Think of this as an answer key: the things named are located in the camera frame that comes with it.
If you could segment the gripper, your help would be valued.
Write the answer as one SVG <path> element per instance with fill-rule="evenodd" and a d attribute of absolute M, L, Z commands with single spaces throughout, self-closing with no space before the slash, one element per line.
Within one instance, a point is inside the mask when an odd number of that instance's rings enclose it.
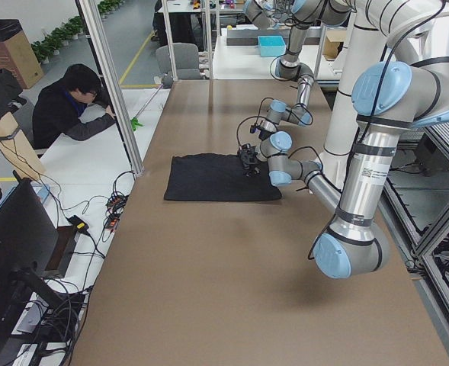
<path fill-rule="evenodd" d="M 260 141 L 264 141 L 276 133 L 276 125 L 272 122 L 262 121 L 261 123 L 253 123 L 249 131 L 250 133 L 258 132 L 258 138 Z"/>
<path fill-rule="evenodd" d="M 241 145 L 238 149 L 237 156 L 242 164 L 245 176 L 252 177 L 260 175 L 260 162 L 257 158 L 257 152 L 255 151 L 254 146 L 249 143 Z"/>

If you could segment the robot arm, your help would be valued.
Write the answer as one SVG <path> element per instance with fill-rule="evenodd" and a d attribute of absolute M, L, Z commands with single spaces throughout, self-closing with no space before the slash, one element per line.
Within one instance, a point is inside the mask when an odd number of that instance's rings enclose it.
<path fill-rule="evenodd" d="M 307 126 L 313 122 L 308 110 L 309 95 L 315 81 L 311 68 L 300 62 L 299 56 L 310 27 L 321 21 L 329 27 L 343 24 L 351 9 L 338 1 L 295 1 L 285 18 L 280 11 L 266 1 L 247 1 L 244 12 L 246 17 L 259 29 L 276 28 L 284 23 L 290 28 L 287 47 L 276 62 L 273 77 L 297 84 L 297 101 L 286 106 L 281 119 Z"/>
<path fill-rule="evenodd" d="M 282 121 L 307 126 L 314 81 L 299 61 L 309 28 L 337 27 L 354 16 L 340 89 L 321 156 L 295 160 Z M 390 257 L 386 236 L 374 221 L 377 204 L 401 134 L 449 122 L 449 2 L 296 1 L 287 20 L 290 35 L 275 76 L 297 84 L 297 101 L 272 101 L 252 125 L 257 146 L 240 145 L 248 175 L 268 164 L 273 186 L 303 181 L 332 219 L 309 257 L 330 278 L 382 268 Z"/>

